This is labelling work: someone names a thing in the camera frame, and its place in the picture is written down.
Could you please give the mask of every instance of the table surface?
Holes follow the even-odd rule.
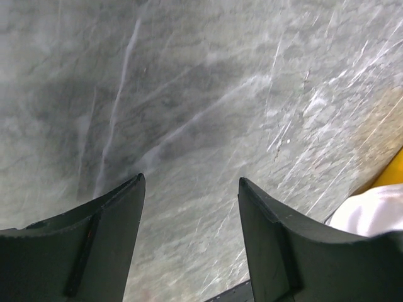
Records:
[[[403,144],[403,7],[389,0],[6,0],[0,227],[143,172],[125,301],[248,278],[246,176],[323,220]]]

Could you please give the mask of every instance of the yellow object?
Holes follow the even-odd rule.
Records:
[[[403,183],[403,148],[392,159],[386,169],[381,173],[372,187],[386,186],[388,184]]]

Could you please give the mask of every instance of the black object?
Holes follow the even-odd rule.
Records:
[[[366,238],[333,229],[245,178],[238,198],[251,290],[244,283],[242,297],[228,300],[229,290],[209,301],[403,301],[403,232]]]
[[[0,301],[121,301],[144,195],[141,174],[64,214],[0,231]]]

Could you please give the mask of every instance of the white object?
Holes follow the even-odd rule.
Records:
[[[365,237],[403,230],[403,184],[375,187],[348,198],[329,226]]]

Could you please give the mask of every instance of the marble countertop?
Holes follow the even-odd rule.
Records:
[[[403,7],[369,0],[5,0],[0,227],[143,172],[125,301],[248,278],[246,176],[322,221],[403,145]]]

